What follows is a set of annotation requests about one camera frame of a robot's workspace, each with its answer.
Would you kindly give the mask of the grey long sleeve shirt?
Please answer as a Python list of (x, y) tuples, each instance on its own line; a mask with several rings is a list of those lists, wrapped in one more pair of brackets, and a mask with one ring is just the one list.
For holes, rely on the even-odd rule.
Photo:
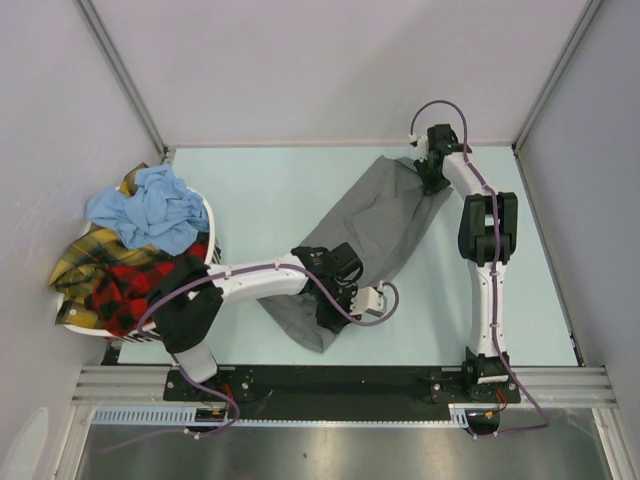
[[(304, 247), (333, 249), (347, 242), (364, 264), (358, 285), (393, 279), (422, 241), (451, 187), (427, 196), (409, 158), (376, 159), (302, 240)], [(337, 335), (317, 325), (317, 302), (309, 294), (259, 301), (300, 346), (322, 353)]]

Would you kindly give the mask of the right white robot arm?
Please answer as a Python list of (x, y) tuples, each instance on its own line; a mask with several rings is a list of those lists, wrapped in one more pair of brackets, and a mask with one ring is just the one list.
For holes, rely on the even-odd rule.
[(461, 388), (484, 401), (510, 381), (504, 334), (504, 282), (517, 246), (518, 198), (500, 193), (472, 160), (472, 151), (448, 124), (412, 133), (414, 166), (423, 191), (433, 196), (452, 187), (463, 200), (457, 245), (471, 278), (471, 333), (461, 367)]

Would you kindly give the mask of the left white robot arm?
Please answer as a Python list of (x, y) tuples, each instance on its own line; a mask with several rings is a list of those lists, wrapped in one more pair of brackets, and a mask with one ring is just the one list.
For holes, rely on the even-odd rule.
[(296, 247), (267, 264), (209, 265), (182, 261), (147, 296), (154, 332), (186, 371), (186, 387), (197, 398), (214, 397), (221, 376), (205, 345), (225, 306), (257, 300), (300, 345), (321, 352), (357, 315), (350, 311), (363, 264), (348, 243), (332, 250)]

